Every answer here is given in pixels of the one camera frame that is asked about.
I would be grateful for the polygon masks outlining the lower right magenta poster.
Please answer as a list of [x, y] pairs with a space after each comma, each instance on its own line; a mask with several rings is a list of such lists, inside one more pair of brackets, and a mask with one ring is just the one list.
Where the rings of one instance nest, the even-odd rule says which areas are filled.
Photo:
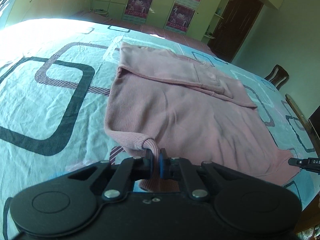
[[185, 34], [189, 28], [194, 13], [195, 10], [175, 3], [164, 28]]

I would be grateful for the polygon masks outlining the dark wooden chair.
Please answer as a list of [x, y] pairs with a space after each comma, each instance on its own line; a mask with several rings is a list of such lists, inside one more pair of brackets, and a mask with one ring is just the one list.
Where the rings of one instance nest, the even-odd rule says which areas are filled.
[[277, 90], [280, 90], [280, 88], [287, 83], [289, 78], [288, 72], [282, 66], [276, 64], [270, 74], [265, 77], [265, 80], [272, 83]]

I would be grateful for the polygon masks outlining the dark brown door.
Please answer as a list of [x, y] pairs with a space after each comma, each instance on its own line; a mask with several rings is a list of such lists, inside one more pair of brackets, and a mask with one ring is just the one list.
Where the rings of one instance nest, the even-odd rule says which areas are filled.
[[229, 1], [208, 43], [213, 54], [232, 62], [262, 7], [259, 0]]

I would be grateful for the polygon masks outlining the corner shelf unit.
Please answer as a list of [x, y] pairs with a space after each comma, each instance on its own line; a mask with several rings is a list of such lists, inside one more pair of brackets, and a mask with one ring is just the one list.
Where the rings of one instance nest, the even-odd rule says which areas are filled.
[[213, 35], [215, 29], [219, 25], [220, 21], [223, 20], [223, 13], [227, 5], [234, 0], [221, 0], [217, 6], [216, 12], [207, 28], [205, 35], [202, 38], [202, 42], [207, 44], [210, 40], [213, 40], [215, 37]]

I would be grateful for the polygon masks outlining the cream arched headboard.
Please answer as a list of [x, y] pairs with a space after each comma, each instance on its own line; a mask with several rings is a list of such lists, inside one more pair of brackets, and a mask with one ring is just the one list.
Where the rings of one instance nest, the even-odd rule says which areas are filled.
[[37, 18], [68, 18], [88, 11], [93, 0], [8, 0], [1, 11], [1, 27]]

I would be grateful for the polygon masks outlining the pale green wardrobe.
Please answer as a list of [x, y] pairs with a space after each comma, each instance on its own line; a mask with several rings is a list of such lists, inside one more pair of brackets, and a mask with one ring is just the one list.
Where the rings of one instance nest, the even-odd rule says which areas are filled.
[[93, 0], [93, 9], [104, 9], [108, 15], [115, 20], [122, 20], [134, 24], [146, 24], [165, 29], [175, 3], [195, 10], [187, 35], [196, 40], [202, 40], [207, 28], [216, 12], [221, 0], [152, 0], [149, 13], [145, 20], [135, 17], [124, 17], [128, 0]]

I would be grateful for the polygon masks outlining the light blue patterned bedsheet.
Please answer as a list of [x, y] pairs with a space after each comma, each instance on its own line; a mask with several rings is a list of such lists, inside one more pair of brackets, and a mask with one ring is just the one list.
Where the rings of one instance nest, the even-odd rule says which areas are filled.
[[285, 98], [262, 77], [158, 35], [87, 21], [24, 21], [1, 30], [1, 239], [17, 235], [9, 205], [21, 190], [127, 158], [103, 125], [122, 42], [167, 49], [239, 79], [277, 146], [295, 158], [317, 157]]

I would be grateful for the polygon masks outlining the stack of items by headboard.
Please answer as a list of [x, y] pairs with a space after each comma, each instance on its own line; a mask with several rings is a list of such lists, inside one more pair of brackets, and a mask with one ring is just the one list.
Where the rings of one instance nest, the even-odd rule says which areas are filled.
[[108, 16], [108, 11], [104, 9], [92, 9], [90, 12], [104, 17]]

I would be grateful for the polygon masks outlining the lower left magenta poster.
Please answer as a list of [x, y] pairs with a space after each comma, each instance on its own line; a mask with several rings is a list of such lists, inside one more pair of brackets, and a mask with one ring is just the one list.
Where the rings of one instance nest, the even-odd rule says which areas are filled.
[[128, 0], [124, 17], [135, 17], [145, 20], [149, 13], [152, 0]]

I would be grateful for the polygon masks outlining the wooden bed footboard rail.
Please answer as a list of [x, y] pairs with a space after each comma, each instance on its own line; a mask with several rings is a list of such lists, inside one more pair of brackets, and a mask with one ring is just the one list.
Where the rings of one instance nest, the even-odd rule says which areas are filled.
[[319, 157], [319, 135], [317, 131], [315, 130], [312, 122], [307, 119], [300, 108], [297, 106], [297, 104], [294, 102], [293, 98], [289, 94], [285, 94], [285, 99], [297, 118], [299, 119], [300, 123], [308, 133], [308, 136], [316, 150], [317, 156]]

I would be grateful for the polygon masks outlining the pink plaid far bedsheet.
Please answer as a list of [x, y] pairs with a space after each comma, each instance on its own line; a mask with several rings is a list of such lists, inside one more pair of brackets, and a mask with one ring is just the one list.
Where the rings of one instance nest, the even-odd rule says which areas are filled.
[[138, 25], [130, 22], [118, 21], [110, 17], [101, 16], [99, 14], [95, 14], [89, 11], [79, 11], [76, 14], [69, 17], [69, 19], [88, 21], [88, 22], [94, 22], [94, 23], [100, 23], [100, 24], [106, 24], [106, 25], [114, 25], [117, 27], [123, 27], [126, 29], [134, 30], [134, 31], [140, 31], [146, 34], [157, 35], [166, 40], [177, 42], [179, 44], [182, 44], [190, 48], [199, 50], [201, 52], [207, 53], [209, 55], [215, 56], [215, 54], [211, 51], [211, 49], [201, 41], [198, 41], [194, 38], [191, 38], [186, 35], [179, 34], [170, 30], [153, 27], [151, 25], [146, 25], [146, 24]]

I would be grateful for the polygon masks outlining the pink knit sweater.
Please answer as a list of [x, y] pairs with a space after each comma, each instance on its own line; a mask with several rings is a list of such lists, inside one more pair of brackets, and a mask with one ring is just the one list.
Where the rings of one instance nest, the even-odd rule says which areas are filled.
[[120, 46], [104, 128], [130, 155], [160, 150], [194, 165], [211, 161], [276, 185], [300, 169], [277, 147], [244, 85], [170, 50]]

